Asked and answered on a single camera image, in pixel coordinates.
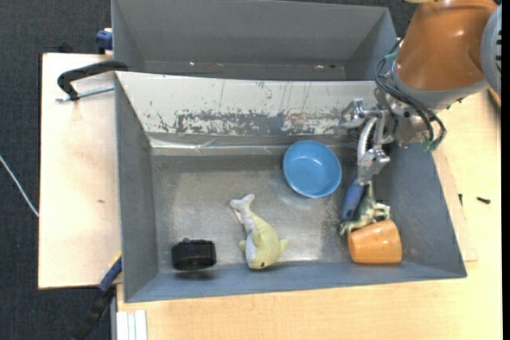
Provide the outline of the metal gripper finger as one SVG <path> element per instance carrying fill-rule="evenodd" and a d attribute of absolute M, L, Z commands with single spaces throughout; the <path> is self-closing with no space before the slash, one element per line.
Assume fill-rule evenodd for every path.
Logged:
<path fill-rule="evenodd" d="M 369 184 L 389 162 L 390 157 L 382 148 L 358 149 L 355 182 L 360 186 Z"/>
<path fill-rule="evenodd" d="M 355 129 L 363 125 L 365 114 L 363 99 L 353 99 L 340 113 L 338 128 Z"/>

